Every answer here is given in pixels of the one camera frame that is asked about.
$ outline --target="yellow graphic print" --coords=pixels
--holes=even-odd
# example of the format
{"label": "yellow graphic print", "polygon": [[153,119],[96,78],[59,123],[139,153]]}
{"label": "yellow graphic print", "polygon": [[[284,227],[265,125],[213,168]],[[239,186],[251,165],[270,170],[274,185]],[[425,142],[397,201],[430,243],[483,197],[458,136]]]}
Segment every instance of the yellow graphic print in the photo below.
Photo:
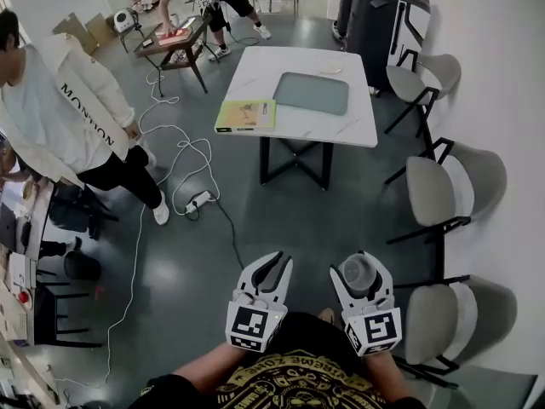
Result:
{"label": "yellow graphic print", "polygon": [[270,354],[238,368],[216,391],[222,409],[380,409],[386,401],[364,378],[303,350]]}

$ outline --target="table base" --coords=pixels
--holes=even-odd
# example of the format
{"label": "table base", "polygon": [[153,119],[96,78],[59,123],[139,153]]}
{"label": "table base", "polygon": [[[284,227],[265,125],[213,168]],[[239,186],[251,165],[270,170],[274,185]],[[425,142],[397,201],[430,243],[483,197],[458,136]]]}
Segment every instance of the table base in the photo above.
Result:
{"label": "table base", "polygon": [[280,165],[272,171],[269,171],[269,152],[271,146],[271,138],[265,136],[260,137],[260,181],[261,185],[265,185],[270,182],[276,176],[281,175],[291,167],[298,167],[313,181],[315,181],[319,187],[324,191],[327,191],[330,187],[330,174],[331,174],[331,160],[333,159],[333,143],[322,142],[324,148],[322,151],[322,174],[318,176],[308,165],[306,165],[299,157],[308,152],[311,148],[316,147],[320,142],[313,141],[306,144],[306,146],[295,150],[291,144],[282,138],[278,138],[289,150],[292,152],[294,158]]}

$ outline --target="marble tabletop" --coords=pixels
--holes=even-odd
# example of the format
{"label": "marble tabletop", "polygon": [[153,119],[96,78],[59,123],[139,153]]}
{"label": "marble tabletop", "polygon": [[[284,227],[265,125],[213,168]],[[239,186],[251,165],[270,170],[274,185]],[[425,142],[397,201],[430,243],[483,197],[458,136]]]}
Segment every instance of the marble tabletop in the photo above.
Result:
{"label": "marble tabletop", "polygon": [[[324,73],[339,68],[342,70],[336,74]],[[222,134],[376,146],[375,117],[364,65],[359,55],[297,47],[248,47],[238,63],[225,100],[272,99],[278,81],[285,72],[299,72],[346,82],[350,87],[347,113],[337,116],[277,105],[274,129]]]}

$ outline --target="chair seat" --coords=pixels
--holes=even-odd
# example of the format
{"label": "chair seat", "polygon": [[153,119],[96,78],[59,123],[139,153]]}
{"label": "chair seat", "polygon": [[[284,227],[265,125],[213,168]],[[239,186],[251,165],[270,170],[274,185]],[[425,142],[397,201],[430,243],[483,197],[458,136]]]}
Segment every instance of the chair seat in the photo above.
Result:
{"label": "chair seat", "polygon": [[[402,68],[401,66],[387,66],[386,74],[395,95],[407,103],[416,100],[418,95],[426,88],[426,85],[418,74]],[[427,105],[431,99],[432,95],[428,92],[418,104]]]}
{"label": "chair seat", "polygon": [[435,161],[415,156],[408,158],[407,187],[410,206],[421,226],[434,226],[456,215],[452,181]]}
{"label": "chair seat", "polygon": [[410,296],[404,339],[405,360],[418,365],[444,353],[456,334],[456,294],[445,285],[421,286]]}

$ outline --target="brown side table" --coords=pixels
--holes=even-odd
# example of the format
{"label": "brown side table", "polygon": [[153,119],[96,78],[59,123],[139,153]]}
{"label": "brown side table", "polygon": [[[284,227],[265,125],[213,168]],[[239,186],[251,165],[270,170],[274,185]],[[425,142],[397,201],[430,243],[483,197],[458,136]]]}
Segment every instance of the brown side table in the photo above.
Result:
{"label": "brown side table", "polygon": [[[206,43],[206,31],[208,24],[212,20],[212,17],[210,15],[203,16],[197,16],[196,20],[191,24],[190,28],[192,30],[191,35],[186,41],[180,41],[179,43],[172,43],[168,45],[159,45],[159,38],[155,34],[155,32],[163,26],[163,24],[159,24],[155,26],[152,30],[152,32],[147,35],[143,41],[139,44],[139,46],[135,49],[135,55],[139,58],[146,58],[159,72],[159,94],[161,94],[161,97],[164,97],[163,91],[161,91],[161,72],[168,71],[168,70],[177,70],[179,68],[188,68],[191,67],[193,72],[195,73],[195,76],[197,76],[198,81],[201,83],[201,86],[204,89],[204,92],[208,94],[208,90],[206,89],[206,86],[204,85],[203,77],[201,76],[200,71],[197,68],[197,58],[203,53],[204,47],[206,47],[212,55],[215,56],[215,53],[210,49],[208,44]],[[199,45],[198,49],[193,52],[192,46],[195,44],[197,39],[203,35],[202,41],[203,43]],[[147,47],[143,47],[143,43],[147,41],[148,39],[151,39],[153,41],[153,44],[148,45]],[[187,62],[176,62],[174,64],[169,63],[170,57],[174,54],[176,50],[184,50],[186,52],[187,56]],[[161,63],[159,65],[155,64],[153,60],[150,59],[150,56],[152,55],[159,55],[166,53],[166,56],[163,58]]]}

